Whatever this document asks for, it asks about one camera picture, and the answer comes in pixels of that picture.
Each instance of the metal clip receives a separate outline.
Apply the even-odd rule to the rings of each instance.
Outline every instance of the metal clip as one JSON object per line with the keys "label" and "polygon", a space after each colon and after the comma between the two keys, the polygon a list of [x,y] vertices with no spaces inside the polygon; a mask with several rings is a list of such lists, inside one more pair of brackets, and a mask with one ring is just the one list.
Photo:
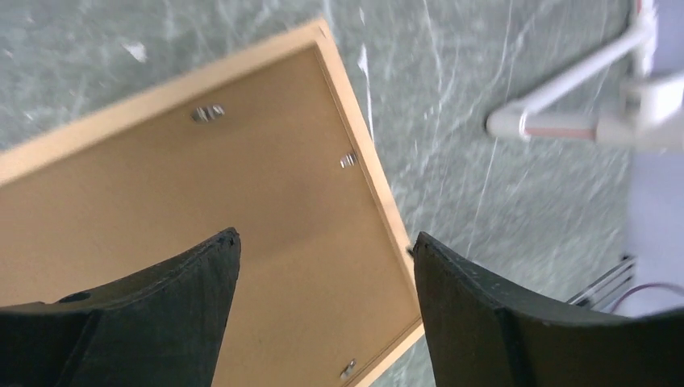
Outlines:
{"label": "metal clip", "polygon": [[352,372],[354,371],[354,367],[356,367],[356,366],[357,366],[357,360],[352,359],[352,361],[350,361],[349,364],[347,364],[347,367],[340,374],[340,379],[342,379],[342,380],[347,379],[349,377],[349,375],[352,374]]}
{"label": "metal clip", "polygon": [[210,105],[198,107],[192,112],[190,117],[196,123],[209,123],[223,117],[224,114],[226,114],[226,111],[223,109],[223,106]]}
{"label": "metal clip", "polygon": [[354,152],[347,153],[340,159],[342,168],[348,168],[357,163],[357,154]]}

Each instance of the marble floor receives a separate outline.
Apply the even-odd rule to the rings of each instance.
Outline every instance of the marble floor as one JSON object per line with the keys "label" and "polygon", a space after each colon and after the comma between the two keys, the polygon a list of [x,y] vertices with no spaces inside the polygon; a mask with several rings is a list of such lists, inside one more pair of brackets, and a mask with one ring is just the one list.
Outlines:
{"label": "marble floor", "polygon": [[[486,114],[619,34],[629,1],[6,0],[0,150],[323,15],[408,231],[564,299],[622,248],[629,157]],[[554,108],[614,101],[625,63]],[[376,386],[433,385],[418,342]]]}

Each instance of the red cable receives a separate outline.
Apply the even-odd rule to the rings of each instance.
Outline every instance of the red cable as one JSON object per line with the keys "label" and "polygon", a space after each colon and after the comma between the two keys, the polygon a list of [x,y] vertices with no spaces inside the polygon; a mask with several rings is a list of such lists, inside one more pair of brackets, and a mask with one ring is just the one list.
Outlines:
{"label": "red cable", "polygon": [[675,284],[670,284],[667,282],[651,282],[648,284],[643,284],[639,286],[635,286],[631,288],[629,291],[627,291],[625,294],[622,295],[622,297],[618,298],[618,301],[613,304],[613,307],[610,310],[610,313],[615,312],[618,310],[619,306],[626,300],[629,296],[633,295],[634,293],[643,290],[643,289],[652,289],[652,288],[657,288],[657,289],[667,289],[671,292],[677,293],[680,296],[684,297],[684,287],[681,287],[679,285]]}

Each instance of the white pipe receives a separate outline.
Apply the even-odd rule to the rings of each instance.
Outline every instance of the white pipe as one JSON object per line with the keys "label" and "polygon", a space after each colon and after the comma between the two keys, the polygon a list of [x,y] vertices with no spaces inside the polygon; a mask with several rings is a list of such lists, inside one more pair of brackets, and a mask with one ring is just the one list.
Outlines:
{"label": "white pipe", "polygon": [[524,98],[514,101],[513,104],[529,114],[542,111],[577,85],[642,44],[651,34],[649,29],[641,26],[630,28],[617,40],[580,61],[558,77],[547,81]]}

